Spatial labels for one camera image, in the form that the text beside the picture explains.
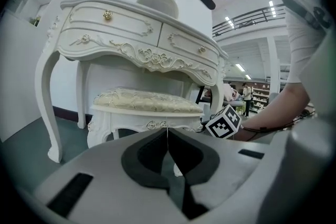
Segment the person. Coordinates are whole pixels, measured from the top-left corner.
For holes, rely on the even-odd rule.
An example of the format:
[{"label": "person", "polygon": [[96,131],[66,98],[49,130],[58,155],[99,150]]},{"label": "person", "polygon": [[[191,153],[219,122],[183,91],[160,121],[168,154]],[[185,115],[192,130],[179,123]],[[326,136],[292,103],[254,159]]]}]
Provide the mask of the person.
[{"label": "person", "polygon": [[246,102],[244,116],[248,118],[250,107],[251,107],[251,87],[249,87],[246,82],[243,83],[243,87],[244,87],[243,98],[244,98],[244,101]]},{"label": "person", "polygon": [[[291,65],[285,88],[260,113],[242,123],[254,130],[278,128],[300,115],[309,103],[309,96],[300,81],[300,73],[334,26],[325,0],[282,0],[286,6],[286,24],[291,50]],[[239,130],[234,139],[250,141],[260,138],[247,130]]]}]

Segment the stool cushion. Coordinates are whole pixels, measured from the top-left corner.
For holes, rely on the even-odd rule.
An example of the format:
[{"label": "stool cushion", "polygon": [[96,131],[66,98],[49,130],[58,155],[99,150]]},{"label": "stool cushion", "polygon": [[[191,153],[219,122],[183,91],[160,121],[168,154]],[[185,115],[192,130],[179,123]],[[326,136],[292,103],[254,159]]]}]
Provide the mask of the stool cushion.
[{"label": "stool cushion", "polygon": [[157,92],[115,88],[102,92],[93,102],[95,105],[118,109],[155,112],[202,113],[202,108],[182,97]]}]

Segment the upholstered stool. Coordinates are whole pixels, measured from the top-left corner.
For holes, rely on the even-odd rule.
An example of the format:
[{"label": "upholstered stool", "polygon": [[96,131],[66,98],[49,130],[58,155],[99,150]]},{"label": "upholstered stool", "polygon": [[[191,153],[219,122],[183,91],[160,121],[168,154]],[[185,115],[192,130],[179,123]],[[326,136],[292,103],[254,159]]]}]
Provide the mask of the upholstered stool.
[{"label": "upholstered stool", "polygon": [[106,141],[109,134],[118,139],[118,129],[143,132],[158,128],[202,129],[202,108],[182,97],[156,92],[116,88],[98,95],[88,125],[88,146]]}]

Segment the railing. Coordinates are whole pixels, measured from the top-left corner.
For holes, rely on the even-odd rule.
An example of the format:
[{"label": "railing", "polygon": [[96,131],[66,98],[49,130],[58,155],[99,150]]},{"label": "railing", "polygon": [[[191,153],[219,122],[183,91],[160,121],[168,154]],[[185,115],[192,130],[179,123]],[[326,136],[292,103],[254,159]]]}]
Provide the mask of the railing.
[{"label": "railing", "polygon": [[[243,27],[269,22],[272,20],[284,19],[286,14],[284,6],[284,4],[280,4],[272,7],[260,8],[245,14],[241,14],[237,17],[230,18],[231,22],[234,24],[234,28],[232,28],[229,22],[222,22],[212,28],[212,37],[218,37],[224,33],[241,29]],[[273,17],[271,8],[274,8],[276,17]]]}]

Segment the white vanity table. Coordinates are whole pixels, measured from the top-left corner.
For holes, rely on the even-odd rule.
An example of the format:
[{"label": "white vanity table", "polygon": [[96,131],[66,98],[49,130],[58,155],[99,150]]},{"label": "white vanity table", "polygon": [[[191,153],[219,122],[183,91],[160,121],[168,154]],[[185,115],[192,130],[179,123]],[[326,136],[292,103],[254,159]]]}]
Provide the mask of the white vanity table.
[{"label": "white vanity table", "polygon": [[[48,31],[35,74],[37,102],[51,140],[48,156],[53,161],[62,158],[50,98],[50,77],[60,55],[79,61],[76,95],[80,128],[85,127],[84,90],[90,63],[106,60],[106,56],[111,62],[123,57],[130,65],[184,81],[185,98],[191,82],[210,86],[211,113],[222,108],[227,54],[211,38],[168,15],[124,0],[69,0],[63,1],[61,8],[62,14]],[[174,75],[176,71],[183,76]]]}]

